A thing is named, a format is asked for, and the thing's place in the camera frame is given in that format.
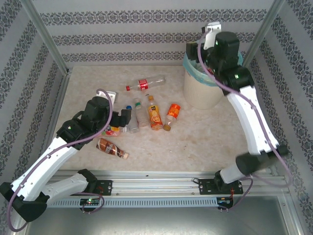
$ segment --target blue plastic bag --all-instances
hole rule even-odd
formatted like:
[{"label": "blue plastic bag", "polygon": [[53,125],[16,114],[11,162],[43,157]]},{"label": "blue plastic bag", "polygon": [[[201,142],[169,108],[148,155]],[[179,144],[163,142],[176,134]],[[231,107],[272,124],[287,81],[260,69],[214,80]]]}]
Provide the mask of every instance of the blue plastic bag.
[{"label": "blue plastic bag", "polygon": [[[240,52],[238,52],[238,65],[242,65],[243,64],[243,57],[241,55]],[[182,65],[185,67],[186,71],[192,76],[194,77],[198,82],[205,84],[207,86],[210,87],[216,87],[217,85],[212,81],[211,78],[209,78],[206,73],[204,72],[200,72],[196,69],[197,63],[195,60],[189,60],[187,57],[187,54],[185,53],[184,55],[184,60]]]}]

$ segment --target plastic bottle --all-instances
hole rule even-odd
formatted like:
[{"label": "plastic bottle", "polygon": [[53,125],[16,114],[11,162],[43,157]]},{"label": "plastic bottle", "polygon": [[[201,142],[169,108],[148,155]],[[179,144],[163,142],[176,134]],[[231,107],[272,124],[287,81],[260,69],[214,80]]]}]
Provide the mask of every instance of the plastic bottle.
[{"label": "plastic bottle", "polygon": [[[132,111],[132,107],[130,105],[128,105],[126,107],[126,109],[130,109]],[[129,121],[128,125],[127,125],[127,129],[130,131],[130,133],[134,134],[137,133],[139,131],[138,128],[138,122],[137,122],[137,118],[136,115],[134,114],[134,112],[132,111],[131,113],[131,120]]]},{"label": "plastic bottle", "polygon": [[157,131],[163,127],[159,108],[152,95],[148,96],[148,100],[149,100],[148,113],[150,116],[151,128],[152,130]]},{"label": "plastic bottle", "polygon": [[127,132],[127,127],[114,127],[114,126],[108,126],[102,133],[101,136],[107,136],[107,137],[117,137],[121,133]]},{"label": "plastic bottle", "polygon": [[136,98],[134,99],[134,101],[135,101],[135,113],[139,128],[149,125],[147,111],[142,107],[140,99]]},{"label": "plastic bottle", "polygon": [[160,86],[165,84],[165,76],[158,75],[155,77],[147,77],[144,79],[132,81],[129,85],[126,86],[126,90],[135,90],[135,91],[142,91],[146,90],[151,87]]},{"label": "plastic bottle", "polygon": [[165,131],[171,130],[171,125],[173,124],[173,122],[176,121],[179,111],[180,106],[178,104],[171,104],[170,109],[168,110],[165,118],[165,124],[163,126],[163,129]]},{"label": "plastic bottle", "polygon": [[97,149],[100,149],[101,151],[118,156],[123,159],[127,159],[129,156],[129,153],[126,153],[125,151],[119,149],[114,143],[104,139],[100,138],[98,143],[97,143]]}]

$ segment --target beige floor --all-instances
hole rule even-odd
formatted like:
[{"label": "beige floor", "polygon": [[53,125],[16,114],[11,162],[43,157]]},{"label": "beige floor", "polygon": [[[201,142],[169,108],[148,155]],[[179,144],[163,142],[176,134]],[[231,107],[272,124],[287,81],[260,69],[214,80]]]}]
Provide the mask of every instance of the beige floor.
[{"label": "beige floor", "polygon": [[[128,80],[164,74],[166,85],[145,93],[124,91]],[[197,110],[183,96],[182,66],[76,66],[73,69],[56,130],[62,123],[84,110],[86,102],[98,88],[119,92],[114,110],[134,105],[140,97],[147,104],[146,94],[159,103],[161,117],[172,102],[182,110],[170,132],[152,131],[150,127],[136,134],[123,133],[109,140],[127,151],[127,160],[96,149],[97,140],[85,145],[61,169],[124,170],[124,171],[217,171],[234,163],[235,157],[247,152],[244,132],[237,115],[222,98],[211,110]]]}]

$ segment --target gray wall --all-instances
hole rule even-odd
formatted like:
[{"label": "gray wall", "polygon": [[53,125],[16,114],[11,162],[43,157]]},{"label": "gray wall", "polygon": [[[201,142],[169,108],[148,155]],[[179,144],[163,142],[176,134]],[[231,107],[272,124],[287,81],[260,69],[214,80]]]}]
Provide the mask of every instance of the gray wall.
[{"label": "gray wall", "polygon": [[291,152],[291,194],[305,234],[313,234],[312,55],[313,0],[288,0],[250,64],[269,124]]},{"label": "gray wall", "polygon": [[[0,183],[39,157],[62,74],[18,0],[0,0]],[[0,197],[0,234],[6,229]]]},{"label": "gray wall", "polygon": [[247,51],[273,0],[34,0],[69,67],[181,65],[185,43],[221,21]]}]

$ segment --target white trash bin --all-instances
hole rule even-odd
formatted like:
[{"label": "white trash bin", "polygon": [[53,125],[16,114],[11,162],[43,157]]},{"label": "white trash bin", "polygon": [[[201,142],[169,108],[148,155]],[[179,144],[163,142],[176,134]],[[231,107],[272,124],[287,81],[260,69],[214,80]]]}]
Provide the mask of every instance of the white trash bin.
[{"label": "white trash bin", "polygon": [[[243,58],[238,54],[238,64]],[[183,66],[185,67],[184,97],[186,101],[197,109],[211,109],[223,97],[222,90],[205,74],[198,71],[196,61],[190,61],[185,53]]]}]

